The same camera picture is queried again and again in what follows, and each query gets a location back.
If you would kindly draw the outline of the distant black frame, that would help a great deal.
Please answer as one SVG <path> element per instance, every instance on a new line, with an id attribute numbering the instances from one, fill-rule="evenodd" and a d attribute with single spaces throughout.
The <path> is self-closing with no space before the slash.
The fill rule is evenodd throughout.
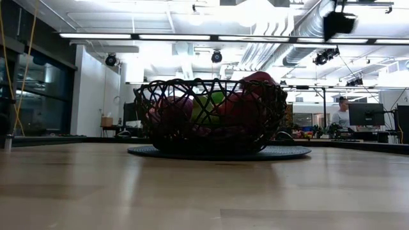
<path id="1" fill-rule="evenodd" d="M 286 101 L 290 106 L 292 122 L 300 126 L 327 126 L 333 113 L 339 110 L 339 98 L 346 98 L 349 102 L 375 102 L 380 91 L 374 86 L 289 85 L 282 89 L 288 93 Z"/>

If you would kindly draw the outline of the tall black panel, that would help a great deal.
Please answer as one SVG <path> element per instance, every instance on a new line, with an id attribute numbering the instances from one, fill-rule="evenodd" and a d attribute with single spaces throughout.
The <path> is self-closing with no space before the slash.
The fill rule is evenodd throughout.
<path id="1" fill-rule="evenodd" d="M 398 105 L 396 127 L 401 132 L 401 142 L 409 144 L 409 105 Z"/>

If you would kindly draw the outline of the bright red fruit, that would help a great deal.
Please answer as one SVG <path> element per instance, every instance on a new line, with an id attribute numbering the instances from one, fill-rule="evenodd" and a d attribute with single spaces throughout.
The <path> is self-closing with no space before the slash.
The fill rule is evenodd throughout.
<path id="1" fill-rule="evenodd" d="M 277 85 L 277 82 L 270 76 L 270 74 L 262 71 L 254 72 L 249 76 L 244 77 L 243 80 L 245 81 L 245 84 L 241 84 L 240 89 L 246 91 L 250 90 L 257 95 L 262 95 L 263 88 L 251 83 L 251 81 L 264 82 L 268 85 Z"/>

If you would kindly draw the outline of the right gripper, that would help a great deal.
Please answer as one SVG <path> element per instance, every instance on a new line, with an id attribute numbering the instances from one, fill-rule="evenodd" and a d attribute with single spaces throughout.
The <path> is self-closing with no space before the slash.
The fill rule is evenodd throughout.
<path id="1" fill-rule="evenodd" d="M 352 13 L 331 11 L 323 17 L 323 39 L 329 41 L 337 34 L 352 33 L 357 16 Z"/>

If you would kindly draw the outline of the silver ventilation duct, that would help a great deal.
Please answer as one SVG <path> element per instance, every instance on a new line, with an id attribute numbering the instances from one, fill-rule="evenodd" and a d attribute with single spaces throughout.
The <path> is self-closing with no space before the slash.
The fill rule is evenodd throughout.
<path id="1" fill-rule="evenodd" d="M 295 25 L 289 26 L 290 18 L 284 23 L 284 30 L 280 31 L 278 23 L 268 23 L 267 28 L 274 30 L 274 35 L 290 36 L 323 36 L 323 16 L 332 10 L 331 0 L 317 0 L 306 14 L 294 19 Z M 310 47 L 279 43 L 250 43 L 242 60 L 238 64 L 241 70 L 266 70 L 273 65 L 295 66 L 314 51 Z"/>

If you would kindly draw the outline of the blue round woven placemat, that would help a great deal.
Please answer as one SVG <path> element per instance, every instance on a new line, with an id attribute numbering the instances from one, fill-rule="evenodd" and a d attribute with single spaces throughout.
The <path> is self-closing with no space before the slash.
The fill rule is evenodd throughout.
<path id="1" fill-rule="evenodd" d="M 310 152 L 310 149 L 302 146 L 267 146 L 258 153 L 225 155 L 221 153 L 166 153 L 153 146 L 131 147 L 127 149 L 127 153 L 139 157 L 224 162 L 291 160 L 306 157 Z"/>

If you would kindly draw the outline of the overhead LED light bar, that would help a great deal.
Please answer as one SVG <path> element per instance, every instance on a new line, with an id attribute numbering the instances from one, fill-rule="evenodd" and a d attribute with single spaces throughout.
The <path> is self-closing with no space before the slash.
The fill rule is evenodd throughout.
<path id="1" fill-rule="evenodd" d="M 59 33 L 69 40 L 132 40 L 154 42 L 236 42 L 236 43 L 287 43 L 303 45 L 409 45 L 409 38 L 356 38 L 338 37 L 325 41 L 320 37 L 256 36 L 223 34 L 137 34 L 137 33 Z"/>

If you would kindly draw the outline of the dark red apple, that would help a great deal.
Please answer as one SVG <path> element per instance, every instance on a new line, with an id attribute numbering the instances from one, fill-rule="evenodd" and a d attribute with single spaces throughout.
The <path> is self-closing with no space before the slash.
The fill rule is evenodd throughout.
<path id="1" fill-rule="evenodd" d="M 219 106 L 217 112 L 226 124 L 256 128 L 266 120 L 266 109 L 255 93 L 230 94 Z"/>

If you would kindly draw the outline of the black computer monitor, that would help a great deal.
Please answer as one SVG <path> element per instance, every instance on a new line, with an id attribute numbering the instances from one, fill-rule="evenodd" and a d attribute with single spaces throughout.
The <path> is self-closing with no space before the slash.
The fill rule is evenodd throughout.
<path id="1" fill-rule="evenodd" d="M 385 124 L 384 109 L 381 103 L 350 103 L 350 125 L 381 126 Z"/>

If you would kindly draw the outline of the colourful patterned wall hanging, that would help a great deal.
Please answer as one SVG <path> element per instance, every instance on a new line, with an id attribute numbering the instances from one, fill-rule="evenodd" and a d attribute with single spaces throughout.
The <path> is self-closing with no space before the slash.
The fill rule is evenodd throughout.
<path id="1" fill-rule="evenodd" d="M 293 125 L 293 104 L 289 103 L 286 106 L 286 110 L 284 112 L 282 126 L 288 128 L 288 127 L 291 127 L 292 125 Z"/>

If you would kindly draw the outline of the person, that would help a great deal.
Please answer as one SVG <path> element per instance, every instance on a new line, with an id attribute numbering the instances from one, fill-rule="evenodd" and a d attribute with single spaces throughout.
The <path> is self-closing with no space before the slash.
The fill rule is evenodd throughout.
<path id="1" fill-rule="evenodd" d="M 339 97 L 339 109 L 333 113 L 331 124 L 337 124 L 343 128 L 350 128 L 349 101 L 345 97 Z"/>

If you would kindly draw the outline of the small potted green plant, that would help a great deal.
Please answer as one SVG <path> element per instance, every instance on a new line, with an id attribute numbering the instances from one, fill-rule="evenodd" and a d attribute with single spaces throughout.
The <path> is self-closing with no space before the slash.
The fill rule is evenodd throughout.
<path id="1" fill-rule="evenodd" d="M 317 139 L 329 139 L 330 138 L 327 126 L 323 127 L 323 126 L 314 125 L 313 135 Z"/>

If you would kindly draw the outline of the dark framed glass window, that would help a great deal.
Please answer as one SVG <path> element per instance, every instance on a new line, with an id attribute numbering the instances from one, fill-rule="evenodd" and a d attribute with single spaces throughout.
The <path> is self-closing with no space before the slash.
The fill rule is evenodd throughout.
<path id="1" fill-rule="evenodd" d="M 0 0 L 0 135 L 70 132 L 75 46 L 42 16 L 45 0 Z"/>

